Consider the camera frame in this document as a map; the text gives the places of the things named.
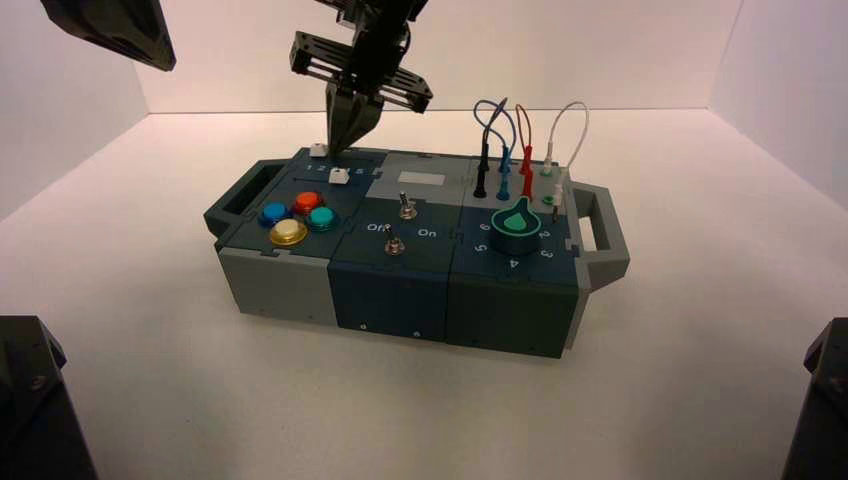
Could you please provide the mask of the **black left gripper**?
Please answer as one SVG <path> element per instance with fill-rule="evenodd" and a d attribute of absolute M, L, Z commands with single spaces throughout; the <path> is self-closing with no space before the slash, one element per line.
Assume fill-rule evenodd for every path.
<path fill-rule="evenodd" d="M 375 129 L 383 112 L 382 100 L 416 113 L 427 109 L 432 99 L 428 84 L 420 75 L 401 67 L 411 47 L 410 24 L 417 17 L 416 13 L 338 13 L 336 22 L 354 32 L 350 45 L 307 32 L 295 33 L 291 70 L 328 84 L 330 157 L 354 146 Z M 353 92 L 378 99 L 355 101 Z"/>

